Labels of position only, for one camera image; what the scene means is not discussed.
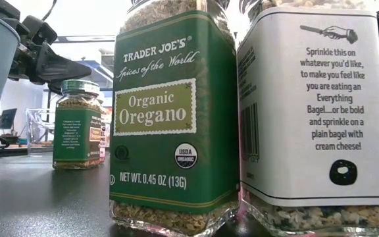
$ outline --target wall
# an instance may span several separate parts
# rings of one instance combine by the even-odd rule
[[[18,82],[7,80],[0,100],[0,114],[5,109],[17,108],[14,118],[14,129],[21,133],[26,125],[26,109],[41,108],[43,89],[47,86],[39,86],[28,80]],[[26,137],[26,129],[23,130],[21,138]]]

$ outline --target green jar lid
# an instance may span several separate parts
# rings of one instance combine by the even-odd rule
[[[61,92],[63,95],[66,93],[89,93],[97,96],[100,88],[95,82],[73,79],[63,81]]]

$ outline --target table surface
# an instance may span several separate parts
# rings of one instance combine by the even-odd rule
[[[109,218],[109,165],[55,171],[50,155],[0,158],[0,237],[155,237],[120,228]],[[269,237],[238,215],[216,237]]]

